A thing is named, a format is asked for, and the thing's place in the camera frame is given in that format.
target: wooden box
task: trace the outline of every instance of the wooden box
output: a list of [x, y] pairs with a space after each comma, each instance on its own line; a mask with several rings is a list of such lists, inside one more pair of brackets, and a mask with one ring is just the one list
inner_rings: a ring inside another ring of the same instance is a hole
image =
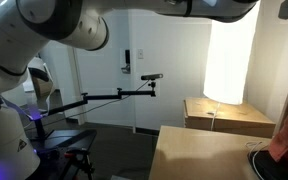
[[[184, 101], [184, 127], [211, 130], [213, 115], [218, 103], [207, 98], [188, 98]], [[248, 136], [271, 138], [275, 123], [253, 106], [244, 102], [241, 105], [221, 104], [214, 131]]]
[[38, 98], [48, 96], [52, 90], [53, 83], [51, 81], [45, 82], [38, 78], [32, 77], [34, 90]]

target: lamp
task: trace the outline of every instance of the lamp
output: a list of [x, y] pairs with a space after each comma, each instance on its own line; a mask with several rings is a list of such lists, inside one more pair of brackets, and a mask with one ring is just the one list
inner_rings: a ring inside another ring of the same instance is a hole
[[253, 38], [260, 3], [250, 13], [235, 23], [212, 21], [212, 31], [206, 75], [204, 95], [220, 103], [239, 105], [243, 103], [245, 79], [250, 59]]

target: wooden cabinet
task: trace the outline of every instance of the wooden cabinet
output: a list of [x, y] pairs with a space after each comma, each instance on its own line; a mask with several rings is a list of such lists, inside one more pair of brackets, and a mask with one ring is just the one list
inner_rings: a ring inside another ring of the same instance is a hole
[[[210, 130], [218, 103], [207, 98], [187, 98], [184, 101], [184, 127]], [[214, 131], [248, 136], [271, 138], [275, 123], [253, 106], [221, 104], [218, 109]]]

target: light switch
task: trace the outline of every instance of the light switch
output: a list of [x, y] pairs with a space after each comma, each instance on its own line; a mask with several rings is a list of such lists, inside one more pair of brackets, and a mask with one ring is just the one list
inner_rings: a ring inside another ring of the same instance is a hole
[[144, 59], [144, 51], [143, 49], [137, 50], [137, 59]]

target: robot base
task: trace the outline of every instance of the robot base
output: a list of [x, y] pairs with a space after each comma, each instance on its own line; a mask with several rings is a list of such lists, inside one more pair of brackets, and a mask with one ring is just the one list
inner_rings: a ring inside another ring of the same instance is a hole
[[27, 139], [16, 111], [0, 110], [0, 180], [21, 180], [39, 166], [40, 159]]

